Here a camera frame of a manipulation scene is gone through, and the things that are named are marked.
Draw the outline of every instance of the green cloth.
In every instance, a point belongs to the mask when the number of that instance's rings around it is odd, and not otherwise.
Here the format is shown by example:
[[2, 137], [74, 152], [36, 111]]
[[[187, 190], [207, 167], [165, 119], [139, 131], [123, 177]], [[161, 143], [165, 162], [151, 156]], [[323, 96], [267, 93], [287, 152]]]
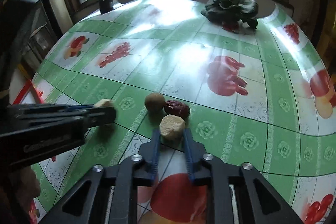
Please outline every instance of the green cloth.
[[239, 20], [256, 28], [258, 22], [255, 16], [258, 4], [255, 0], [208, 0], [201, 14], [216, 24], [232, 24]]

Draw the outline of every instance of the table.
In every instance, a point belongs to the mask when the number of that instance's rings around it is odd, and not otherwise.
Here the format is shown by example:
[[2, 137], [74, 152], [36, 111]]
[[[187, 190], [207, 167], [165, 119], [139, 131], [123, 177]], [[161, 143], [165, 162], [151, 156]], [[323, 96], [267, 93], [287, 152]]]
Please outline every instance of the table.
[[[241, 26], [239, 33], [211, 24], [203, 8], [190, 0], [135, 0], [78, 22], [48, 53], [33, 79], [46, 102], [111, 98], [117, 119], [110, 132], [92, 128], [85, 145], [33, 165], [40, 218], [92, 165], [115, 165], [149, 141], [165, 115], [147, 114], [143, 102], [151, 92], [188, 104], [194, 139], [224, 162], [252, 163], [303, 220], [327, 195], [331, 208], [336, 96], [313, 45], [278, 6], [258, 19], [256, 31]], [[229, 81], [216, 80], [218, 74]], [[187, 201], [168, 198], [170, 213], [159, 205], [158, 193], [187, 183], [183, 148], [169, 146], [162, 146], [158, 187], [139, 191], [138, 218], [202, 223], [202, 210], [177, 212], [181, 203], [202, 208], [201, 190]], [[322, 207], [326, 217], [330, 209]]]

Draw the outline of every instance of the brown ball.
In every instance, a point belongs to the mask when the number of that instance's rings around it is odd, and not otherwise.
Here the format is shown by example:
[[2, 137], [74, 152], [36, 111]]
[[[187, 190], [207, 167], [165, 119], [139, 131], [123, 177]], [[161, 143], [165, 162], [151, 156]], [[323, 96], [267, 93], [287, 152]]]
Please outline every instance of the brown ball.
[[189, 106], [177, 100], [166, 101], [164, 108], [167, 114], [179, 116], [182, 119], [185, 119], [190, 115]]
[[158, 92], [153, 92], [146, 96], [145, 107], [149, 112], [160, 111], [165, 105], [165, 98]]

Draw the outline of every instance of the silver screw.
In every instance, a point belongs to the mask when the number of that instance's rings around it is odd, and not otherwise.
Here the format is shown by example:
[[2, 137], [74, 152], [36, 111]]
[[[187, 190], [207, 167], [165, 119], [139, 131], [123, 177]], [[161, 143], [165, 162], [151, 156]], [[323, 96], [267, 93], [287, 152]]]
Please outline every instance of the silver screw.
[[245, 169], [245, 170], [251, 170], [253, 168], [253, 165], [249, 162], [244, 162], [242, 164], [242, 167]]
[[135, 154], [131, 157], [131, 160], [140, 161], [140, 160], [142, 160], [142, 156], [140, 154]]
[[205, 154], [203, 155], [203, 158], [204, 158], [205, 160], [212, 160], [212, 159], [213, 159], [213, 155], [210, 154], [210, 153], [205, 153]]
[[93, 168], [92, 168], [92, 170], [93, 171], [95, 171], [95, 172], [101, 172], [102, 170], [103, 170], [103, 166], [102, 165], [100, 165], [100, 164], [97, 164], [97, 165], [95, 165]]

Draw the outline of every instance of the triangular cutout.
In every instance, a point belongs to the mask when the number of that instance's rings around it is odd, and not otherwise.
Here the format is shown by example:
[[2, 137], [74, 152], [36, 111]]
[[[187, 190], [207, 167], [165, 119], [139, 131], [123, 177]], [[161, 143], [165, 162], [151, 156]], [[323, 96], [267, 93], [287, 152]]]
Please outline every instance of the triangular cutout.
[[86, 201], [87, 194], [91, 186], [91, 181], [87, 180], [83, 185], [72, 195], [72, 197], [62, 207], [62, 211], [73, 216], [79, 217], [83, 212], [83, 207]]
[[272, 196], [272, 194], [266, 189], [266, 187], [258, 179], [254, 179], [254, 186], [257, 190], [261, 210], [264, 215], [277, 212], [281, 209], [280, 204]]

